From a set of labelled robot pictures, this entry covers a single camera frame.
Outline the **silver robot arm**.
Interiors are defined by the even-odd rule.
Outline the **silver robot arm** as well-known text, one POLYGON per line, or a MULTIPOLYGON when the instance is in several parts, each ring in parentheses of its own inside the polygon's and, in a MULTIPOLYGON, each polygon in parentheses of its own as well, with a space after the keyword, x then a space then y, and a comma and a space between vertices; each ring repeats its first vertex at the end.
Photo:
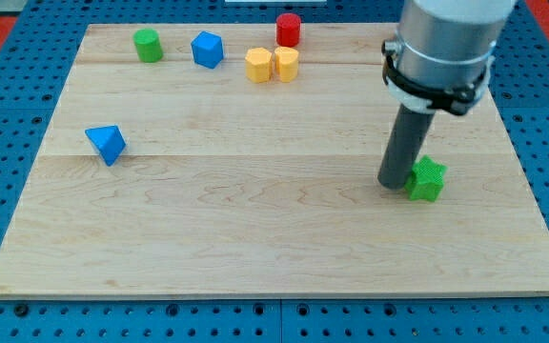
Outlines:
POLYGON ((516 0, 407 0, 382 43, 382 77, 405 109, 464 115, 486 93, 516 0))

